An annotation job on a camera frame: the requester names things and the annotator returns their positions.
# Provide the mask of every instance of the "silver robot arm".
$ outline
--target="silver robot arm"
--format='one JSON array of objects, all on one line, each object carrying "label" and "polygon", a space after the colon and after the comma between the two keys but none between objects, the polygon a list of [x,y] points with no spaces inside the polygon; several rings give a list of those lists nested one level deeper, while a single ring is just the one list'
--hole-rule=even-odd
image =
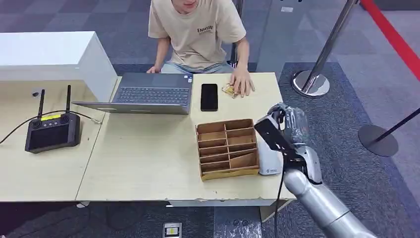
[{"label": "silver robot arm", "polygon": [[[285,119],[285,129],[280,124]],[[283,154],[284,184],[329,238],[375,238],[323,183],[318,155],[302,110],[277,104],[254,126],[272,150]]]}]

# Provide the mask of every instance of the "person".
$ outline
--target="person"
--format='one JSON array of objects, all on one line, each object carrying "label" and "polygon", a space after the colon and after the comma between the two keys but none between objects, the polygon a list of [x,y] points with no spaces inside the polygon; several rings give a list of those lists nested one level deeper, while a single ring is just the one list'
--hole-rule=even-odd
[{"label": "person", "polygon": [[[242,97],[255,91],[248,72],[249,43],[232,0],[152,0],[149,37],[157,39],[155,65],[147,73],[232,73]],[[227,64],[221,44],[236,43],[238,63]],[[163,64],[172,44],[170,61]]]}]

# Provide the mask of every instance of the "chrome pole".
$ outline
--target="chrome pole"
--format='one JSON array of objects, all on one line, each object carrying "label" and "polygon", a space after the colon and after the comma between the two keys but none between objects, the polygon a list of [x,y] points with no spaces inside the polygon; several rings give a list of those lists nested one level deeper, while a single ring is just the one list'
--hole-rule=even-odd
[{"label": "chrome pole", "polygon": [[301,71],[293,75],[292,87],[299,94],[310,98],[319,98],[329,91],[329,81],[321,74],[321,70],[324,68],[334,43],[357,1],[347,0],[312,70]]}]

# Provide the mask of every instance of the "red stripe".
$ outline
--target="red stripe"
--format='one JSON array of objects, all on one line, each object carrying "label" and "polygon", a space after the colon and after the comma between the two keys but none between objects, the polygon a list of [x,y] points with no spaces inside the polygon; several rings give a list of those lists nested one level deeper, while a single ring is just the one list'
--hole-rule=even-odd
[{"label": "red stripe", "polygon": [[404,39],[398,34],[395,28],[389,23],[385,16],[372,0],[362,0],[362,5],[369,12],[370,16],[376,22],[382,33],[388,39],[389,43],[403,59],[408,68],[420,81],[420,59]]}]

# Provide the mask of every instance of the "gray laptop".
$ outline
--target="gray laptop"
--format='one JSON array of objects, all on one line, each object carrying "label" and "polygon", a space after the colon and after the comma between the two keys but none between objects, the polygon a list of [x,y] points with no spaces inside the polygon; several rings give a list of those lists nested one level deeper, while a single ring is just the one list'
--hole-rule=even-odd
[{"label": "gray laptop", "polygon": [[192,85],[192,74],[125,73],[112,103],[72,103],[109,113],[188,115]]}]

